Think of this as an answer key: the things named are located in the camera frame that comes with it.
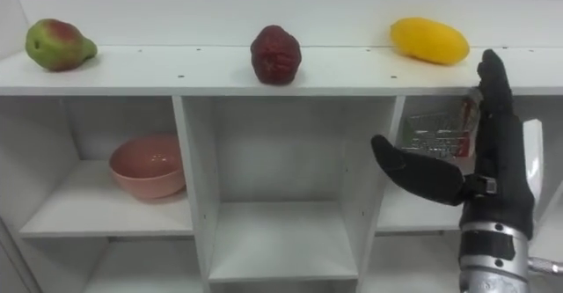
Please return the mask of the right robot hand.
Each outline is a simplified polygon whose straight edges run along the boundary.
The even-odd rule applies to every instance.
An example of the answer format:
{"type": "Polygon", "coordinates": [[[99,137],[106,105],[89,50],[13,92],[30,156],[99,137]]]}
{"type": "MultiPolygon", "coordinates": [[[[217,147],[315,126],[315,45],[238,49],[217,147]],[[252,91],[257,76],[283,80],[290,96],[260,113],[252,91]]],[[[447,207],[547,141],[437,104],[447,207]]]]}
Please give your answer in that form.
{"type": "Polygon", "coordinates": [[[523,123],[502,59],[483,52],[478,65],[479,130],[474,173],[462,174],[448,162],[402,151],[382,135],[371,138],[375,159],[397,186],[423,199],[464,206],[459,224],[493,222],[533,238],[535,197],[526,178],[523,123]]]}

